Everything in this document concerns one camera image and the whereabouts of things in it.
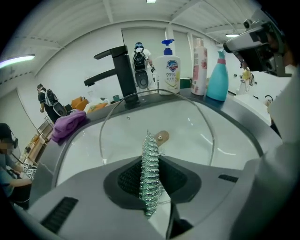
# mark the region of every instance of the purple towel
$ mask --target purple towel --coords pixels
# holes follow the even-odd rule
[[[69,116],[58,118],[54,125],[51,139],[58,142],[60,139],[68,136],[85,118],[86,113],[84,111],[76,111]]]

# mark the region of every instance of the vent grille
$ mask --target vent grille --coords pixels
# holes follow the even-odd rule
[[[230,182],[237,182],[239,178],[237,177],[233,177],[233,176],[229,176],[226,174],[221,174],[220,176],[218,176],[220,179],[226,180],[226,181],[230,181]]]
[[[42,221],[42,225],[51,232],[58,233],[77,202],[78,199],[64,197]]]

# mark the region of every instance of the backpack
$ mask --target backpack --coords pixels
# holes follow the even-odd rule
[[[135,55],[133,57],[133,65],[135,67],[135,70],[144,70],[146,68],[146,60],[147,57],[143,53],[144,49],[142,51],[137,52],[135,50]]]
[[[41,92],[45,94],[45,104],[48,106],[53,106],[56,102],[58,102],[57,97],[50,89],[47,89],[46,92],[41,90]]]

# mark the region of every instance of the faucet handle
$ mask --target faucet handle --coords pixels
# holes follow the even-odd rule
[[[99,54],[95,55],[94,58],[98,60],[98,59],[107,57],[109,55],[111,55],[112,58],[116,58],[116,57],[119,57],[121,55],[125,55],[127,53],[128,53],[127,46],[120,46],[120,47],[115,47],[115,48],[106,50],[102,53],[99,53]]]

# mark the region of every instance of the white shirt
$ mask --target white shirt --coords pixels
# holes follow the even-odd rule
[[[141,52],[142,51],[142,48],[141,47],[138,47],[136,50],[136,52]],[[150,64],[149,64],[149,61],[148,59],[151,60],[151,53],[148,49],[144,48],[144,51],[143,53],[145,54],[145,56],[147,57],[147,60],[146,60],[146,67],[149,68],[150,67]],[[132,54],[131,54],[131,61],[133,61],[133,57],[135,56],[135,52],[133,51]]]

